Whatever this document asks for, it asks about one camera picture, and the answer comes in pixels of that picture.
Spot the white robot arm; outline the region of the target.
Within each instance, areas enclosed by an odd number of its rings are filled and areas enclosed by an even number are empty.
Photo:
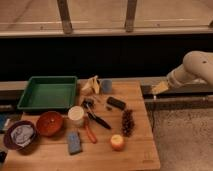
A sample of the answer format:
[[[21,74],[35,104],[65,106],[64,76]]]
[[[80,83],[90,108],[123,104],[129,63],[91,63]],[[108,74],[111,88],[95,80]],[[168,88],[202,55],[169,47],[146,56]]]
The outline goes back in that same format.
[[[186,83],[202,79],[213,86],[213,52],[190,51],[184,57],[182,64],[170,71],[165,81],[151,88],[156,96],[172,88],[179,88]]]

